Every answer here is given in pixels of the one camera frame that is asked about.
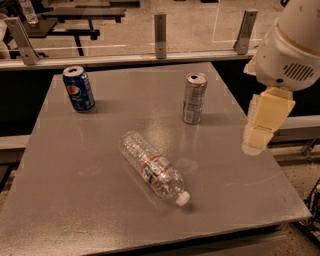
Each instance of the bottle label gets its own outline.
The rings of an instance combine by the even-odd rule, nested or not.
[[[166,158],[161,155],[156,155],[148,162],[146,162],[141,168],[141,176],[142,178],[152,185],[158,178],[158,176],[172,167],[172,163],[170,163]]]

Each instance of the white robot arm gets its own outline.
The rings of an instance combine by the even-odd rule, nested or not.
[[[320,0],[290,0],[245,72],[267,86],[250,102],[243,135],[243,152],[258,155],[293,109],[292,92],[320,77]]]

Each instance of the blue can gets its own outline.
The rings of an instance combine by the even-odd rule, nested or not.
[[[82,67],[71,66],[63,70],[63,82],[76,111],[87,112],[94,109],[95,101],[89,77]]]

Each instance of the bottle cap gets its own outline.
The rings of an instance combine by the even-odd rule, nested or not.
[[[187,191],[181,193],[176,201],[179,206],[184,206],[190,199],[190,194]]]

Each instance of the white cap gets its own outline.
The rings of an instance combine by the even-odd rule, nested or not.
[[[246,143],[242,143],[242,152],[249,156],[257,156],[260,155],[260,153],[263,151],[263,149],[260,148],[254,148]]]
[[[187,191],[184,191],[183,193],[181,193],[178,197],[178,199],[176,200],[176,203],[179,206],[184,206],[190,199],[190,194]]]

